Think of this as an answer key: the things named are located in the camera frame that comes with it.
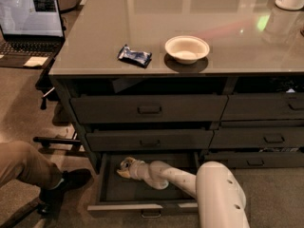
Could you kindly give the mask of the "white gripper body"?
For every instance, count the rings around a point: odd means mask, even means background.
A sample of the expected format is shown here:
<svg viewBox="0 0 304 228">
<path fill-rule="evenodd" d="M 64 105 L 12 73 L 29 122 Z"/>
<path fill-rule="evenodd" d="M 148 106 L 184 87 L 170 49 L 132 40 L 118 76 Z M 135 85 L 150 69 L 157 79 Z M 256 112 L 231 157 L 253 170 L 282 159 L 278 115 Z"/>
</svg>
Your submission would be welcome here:
<svg viewBox="0 0 304 228">
<path fill-rule="evenodd" d="M 140 160 L 135 160 L 131 163 L 129 167 L 129 172 L 130 176 L 132 179 L 135 180 L 146 180 L 150 177 L 149 175 L 149 164 L 140 161 Z"/>
</svg>

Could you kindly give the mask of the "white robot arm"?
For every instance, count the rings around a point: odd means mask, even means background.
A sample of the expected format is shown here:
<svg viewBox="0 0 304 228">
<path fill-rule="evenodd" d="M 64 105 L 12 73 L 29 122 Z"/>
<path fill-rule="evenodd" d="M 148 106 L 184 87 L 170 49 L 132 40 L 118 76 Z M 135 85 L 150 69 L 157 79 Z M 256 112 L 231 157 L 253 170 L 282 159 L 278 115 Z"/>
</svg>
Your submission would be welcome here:
<svg viewBox="0 0 304 228">
<path fill-rule="evenodd" d="M 233 173 L 220 162 L 208 161 L 194 175 L 163 161 L 147 163 L 127 157 L 117 173 L 158 190 L 173 183 L 197 201 L 200 228 L 250 228 L 244 191 Z"/>
</svg>

